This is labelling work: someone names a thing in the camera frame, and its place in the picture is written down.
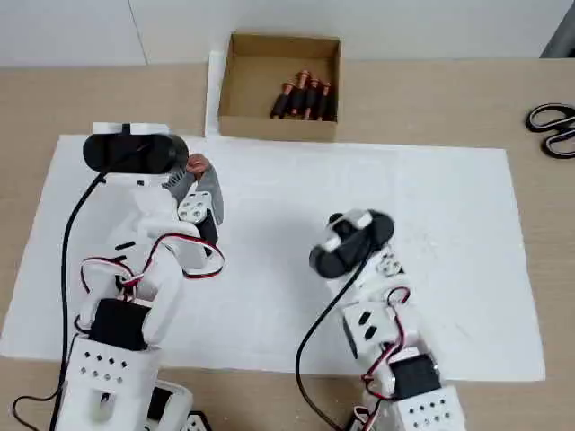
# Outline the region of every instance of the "white wall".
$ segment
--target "white wall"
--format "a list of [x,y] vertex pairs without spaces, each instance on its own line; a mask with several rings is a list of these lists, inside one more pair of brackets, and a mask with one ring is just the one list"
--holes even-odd
[[539,57],[572,0],[132,0],[152,62],[205,59],[234,29],[340,36],[354,58]]
[[[354,58],[539,57],[572,0],[131,0],[151,63],[230,31],[340,36]],[[0,66],[144,64],[128,0],[0,0]]]
[[126,0],[0,0],[0,66],[144,63]]

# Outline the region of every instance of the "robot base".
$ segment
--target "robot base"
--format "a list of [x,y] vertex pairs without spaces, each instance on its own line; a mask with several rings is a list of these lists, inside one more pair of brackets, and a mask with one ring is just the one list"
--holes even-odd
[[[361,431],[353,415],[346,431]],[[464,415],[453,386],[387,403],[381,408],[374,431],[465,431]]]
[[198,410],[190,410],[183,426],[178,425],[181,424],[181,409],[186,407],[187,411],[190,405],[191,394],[187,389],[158,381],[150,401],[144,431],[211,431],[206,415]]

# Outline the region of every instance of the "mounting hole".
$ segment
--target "mounting hole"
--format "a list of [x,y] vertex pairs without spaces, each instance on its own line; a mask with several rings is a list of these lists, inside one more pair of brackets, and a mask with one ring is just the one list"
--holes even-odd
[[365,339],[372,339],[374,337],[374,335],[376,334],[376,331],[377,331],[376,326],[370,326],[369,328],[367,328]]
[[361,316],[359,317],[358,323],[360,325],[365,325],[370,316],[371,316],[371,312],[363,312],[361,314]]

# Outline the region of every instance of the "black cable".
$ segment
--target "black cable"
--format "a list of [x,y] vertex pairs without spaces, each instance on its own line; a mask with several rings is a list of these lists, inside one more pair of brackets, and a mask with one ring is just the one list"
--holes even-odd
[[138,154],[142,150],[148,148],[150,145],[151,145],[151,143],[146,143],[146,144],[141,145],[136,151],[134,151],[132,153],[124,154],[118,160],[110,163],[110,165],[107,168],[101,170],[100,173],[98,173],[98,175],[96,175],[96,178],[94,178],[92,180],[92,182],[90,183],[88,188],[85,190],[83,195],[80,197],[80,199],[78,199],[78,202],[75,204],[74,209],[72,210],[72,213],[70,213],[70,217],[68,217],[68,220],[66,222],[66,229],[64,230],[64,237],[62,240],[62,258],[61,258],[61,262],[60,262],[60,295],[61,295],[61,299],[62,299],[62,356],[60,358],[60,371],[59,371],[59,376],[57,379],[57,388],[56,388],[56,391],[53,394],[51,394],[49,397],[40,398],[40,397],[32,397],[29,395],[24,395],[24,396],[18,397],[16,400],[14,400],[14,403],[13,403],[13,415],[16,418],[16,420],[18,420],[18,422],[20,422],[22,425],[24,425],[25,427],[28,427],[29,429],[31,429],[33,431],[39,431],[39,430],[38,430],[38,428],[34,427],[33,425],[29,424],[28,422],[22,420],[22,418],[20,418],[18,416],[18,413],[15,410],[15,406],[18,404],[18,402],[20,400],[35,400],[35,401],[39,401],[39,402],[45,402],[45,401],[50,401],[50,400],[56,398],[56,400],[54,402],[54,409],[52,410],[52,418],[50,420],[49,431],[55,431],[56,430],[56,423],[58,421],[58,412],[60,411],[60,406],[62,404],[62,395],[63,395],[62,390],[64,389],[64,382],[66,379],[66,368],[67,368],[67,361],[68,361],[68,350],[67,350],[68,349],[68,298],[67,298],[67,288],[66,288],[66,275],[67,275],[68,243],[70,240],[70,233],[72,232],[72,225],[74,224],[75,218],[77,217],[78,213],[80,212],[80,209],[84,206],[86,200],[88,200],[88,198],[93,193],[93,191],[96,189],[96,187],[98,187],[98,185],[101,182],[104,182],[106,175],[108,173],[110,173],[116,166],[124,163],[130,157],[133,157],[134,155]]
[[[72,348],[74,347],[74,343],[75,343],[75,339],[78,337],[79,334],[75,334],[74,337],[72,338],[72,344],[70,346],[70,354],[67,357],[67,361],[70,361],[70,355],[72,355]],[[53,400],[54,397],[56,397],[56,395],[58,394],[59,388],[56,389],[56,391],[54,391],[54,393],[52,393],[51,395],[49,395],[48,397],[45,398],[41,398],[41,397],[33,397],[31,395],[22,395],[20,397],[18,397],[17,399],[15,399],[12,403],[12,407],[10,409],[12,416],[14,416],[14,419],[16,419],[18,422],[20,422],[21,425],[27,427],[28,429],[31,429],[32,431],[40,431],[38,428],[36,428],[33,424],[31,424],[30,422],[25,421],[24,419],[22,419],[20,417],[20,415],[18,414],[18,403],[22,400],[30,400],[30,401],[37,401],[37,402],[47,402],[50,400]]]
[[369,251],[367,252],[366,257],[363,260],[361,260],[361,263],[359,263],[359,266],[357,267],[356,271],[349,278],[349,280],[344,285],[344,287],[332,299],[332,301],[327,305],[327,307],[325,307],[325,309],[322,311],[322,313],[319,315],[319,317],[315,320],[314,324],[310,327],[310,329],[305,334],[304,339],[302,340],[299,347],[297,348],[297,353],[296,353],[296,381],[297,381],[297,387],[299,388],[299,391],[301,392],[302,397],[304,397],[305,402],[307,402],[309,407],[312,408],[312,410],[317,414],[317,416],[319,416],[323,420],[323,422],[325,422],[327,425],[329,425],[332,429],[335,429],[336,431],[344,431],[344,429],[342,427],[340,427],[338,424],[336,424],[333,419],[331,419],[329,416],[327,416],[325,413],[323,413],[323,411],[319,407],[317,407],[315,405],[315,403],[312,401],[310,396],[307,394],[307,391],[305,390],[304,383],[302,382],[302,376],[301,376],[299,368],[300,368],[302,353],[304,352],[305,345],[307,344],[309,339],[314,335],[317,328],[320,326],[322,321],[327,317],[327,315],[330,313],[330,311],[333,309],[333,307],[335,307],[335,305],[340,301],[340,299],[353,286],[353,284],[356,282],[356,280],[358,279],[358,277],[361,274],[361,272],[363,271],[363,269],[366,267],[366,264],[369,261],[369,258],[371,257],[371,252],[372,252],[371,240],[369,240],[368,248],[369,248]]

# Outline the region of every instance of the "red wire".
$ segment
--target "red wire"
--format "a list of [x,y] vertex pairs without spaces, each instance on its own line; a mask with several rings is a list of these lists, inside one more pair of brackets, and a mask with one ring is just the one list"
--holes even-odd
[[410,299],[410,296],[411,296],[411,290],[410,290],[410,288],[407,287],[407,286],[398,286],[398,287],[394,287],[394,288],[393,288],[392,290],[390,290],[389,293],[387,294],[387,299],[386,299],[386,301],[387,301],[387,305],[388,305],[388,306],[390,306],[390,307],[392,306],[392,303],[391,303],[392,295],[393,295],[395,292],[398,292],[398,291],[400,291],[400,290],[403,290],[403,291],[404,291],[404,294],[403,294],[402,299],[399,300],[399,302],[400,302],[400,303],[407,303],[407,300]]
[[[155,249],[157,249],[158,245],[160,245],[160,242],[162,242],[166,238],[179,238],[181,240],[186,240],[186,241],[190,241],[190,242],[195,242],[197,244],[205,245],[205,246],[215,250],[217,252],[217,254],[219,254],[220,258],[222,258],[222,260],[225,259],[224,253],[222,253],[222,251],[218,247],[216,247],[214,244],[210,244],[209,242],[204,241],[200,238],[196,238],[195,236],[184,235],[183,233],[165,233],[164,235],[158,237],[157,240],[155,240],[154,245],[152,246],[152,250],[150,251],[150,254],[147,258],[146,264],[144,265],[144,269],[142,270],[142,272],[146,272],[146,270],[148,269],[148,267],[150,266],[150,264],[153,261]],[[223,266],[222,266],[222,268],[218,269],[217,271],[209,272],[207,274],[189,274],[184,270],[182,270],[181,272],[183,273],[184,277],[189,278],[189,279],[209,278],[209,277],[216,276],[217,274],[222,272],[222,269],[223,269]]]
[[[394,292],[394,290],[397,290],[400,288],[406,289],[406,291],[407,291],[406,295],[402,299],[402,303],[405,303],[407,301],[407,299],[409,298],[409,294],[410,294],[410,290],[407,287],[396,287],[395,289],[392,289],[392,291],[387,296],[388,300],[389,300],[389,296]],[[394,321],[395,321],[395,325],[397,325],[397,330],[399,331],[399,339],[398,339],[397,343],[386,348],[385,350],[382,350],[381,355],[369,367],[369,369],[366,371],[366,373],[361,375],[361,380],[366,385],[367,393],[369,393],[370,395],[373,395],[374,397],[378,398],[379,400],[383,400],[383,401],[392,401],[394,399],[390,398],[390,397],[386,397],[379,392],[373,391],[369,387],[369,385],[374,381],[373,372],[381,365],[381,363],[384,360],[389,364],[389,361],[391,360],[391,358],[403,350],[404,343],[405,343],[405,329],[403,328],[402,322],[399,319],[399,315],[397,314],[397,311],[393,308],[393,306],[392,306],[392,309],[395,312]]]
[[[146,270],[149,268],[149,266],[152,264],[152,262],[154,260],[154,253],[155,253],[156,249],[158,248],[160,243],[163,240],[165,240],[166,238],[179,238],[181,240],[185,240],[188,242],[195,242],[197,244],[204,245],[204,246],[212,249],[213,251],[215,251],[220,256],[220,258],[222,258],[222,261],[225,261],[224,253],[222,253],[222,251],[214,244],[210,244],[209,242],[202,240],[201,238],[196,238],[195,236],[185,235],[183,233],[165,233],[164,235],[158,237],[155,240],[154,245],[152,246],[152,250],[150,251],[150,254],[147,257],[146,264],[144,265],[144,269],[142,270],[142,274],[145,273]],[[108,263],[111,263],[114,265],[118,265],[118,266],[124,268],[132,277],[134,276],[134,272],[128,267],[128,265],[125,265],[125,264],[118,262],[114,259],[108,259],[108,258],[102,258],[102,257],[93,257],[93,258],[85,259],[84,262],[86,262],[87,260],[99,260],[102,262],[108,262]],[[214,276],[218,275],[220,272],[222,272],[223,269],[224,269],[224,265],[222,264],[221,268],[217,269],[216,271],[208,272],[207,274],[190,274],[190,273],[186,272],[185,270],[182,270],[181,272],[182,272],[183,276],[186,277],[187,279],[200,279],[200,278],[214,277]],[[84,277],[84,267],[80,267],[80,279],[82,281],[82,285],[84,286],[84,289],[89,294],[90,289],[89,289],[89,287],[86,283],[85,277]],[[133,280],[129,280],[126,283],[122,283],[122,285],[124,287],[135,287],[135,288],[137,288],[137,285],[138,285],[140,279],[141,278],[135,278]]]
[[[117,260],[114,260],[114,259],[108,259],[108,258],[102,258],[102,257],[95,256],[95,257],[84,259],[84,261],[82,263],[84,263],[86,261],[92,261],[92,260],[97,260],[100,262],[108,262],[108,263],[111,263],[113,265],[118,265],[119,267],[124,268],[132,277],[134,276],[134,273],[132,272],[132,270],[129,268],[128,265],[125,265],[122,262],[118,262]],[[88,287],[88,284],[86,283],[86,279],[84,277],[84,266],[83,265],[80,266],[80,280],[82,281],[82,285],[84,286],[86,293],[89,294],[90,288]]]

